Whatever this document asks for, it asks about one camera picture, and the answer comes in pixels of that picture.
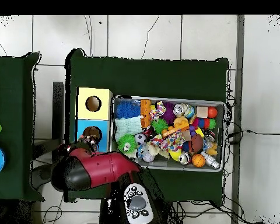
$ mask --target green table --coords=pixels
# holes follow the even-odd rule
[[[81,49],[66,59],[65,136],[74,140],[76,87],[110,89],[113,95],[226,101],[226,58],[216,61],[164,61],[88,58]],[[222,173],[151,170],[168,201],[213,200],[221,204]],[[101,199],[108,186],[70,191],[69,199]]]
[[[33,130],[32,71],[40,54],[0,57],[0,148],[5,166],[0,172],[0,199],[42,201],[30,185]]]

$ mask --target white controller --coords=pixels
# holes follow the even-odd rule
[[[148,224],[152,221],[152,207],[143,186],[130,184],[124,191],[124,205],[130,224]]]

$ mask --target gray button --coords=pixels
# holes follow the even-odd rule
[[[134,196],[131,199],[131,204],[129,208],[132,209],[133,211],[139,211],[145,208],[145,206],[146,206],[146,202],[144,198],[142,198],[141,196]]]

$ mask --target orange basketball toy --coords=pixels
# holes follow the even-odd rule
[[[205,164],[205,158],[200,154],[194,155],[192,157],[192,163],[195,167],[203,167]]]

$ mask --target purple toy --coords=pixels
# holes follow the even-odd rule
[[[160,118],[164,119],[168,125],[173,125],[173,121],[176,118],[176,116],[173,113],[174,104],[171,102],[164,101],[163,105],[165,106],[166,111],[162,116],[160,116]]]

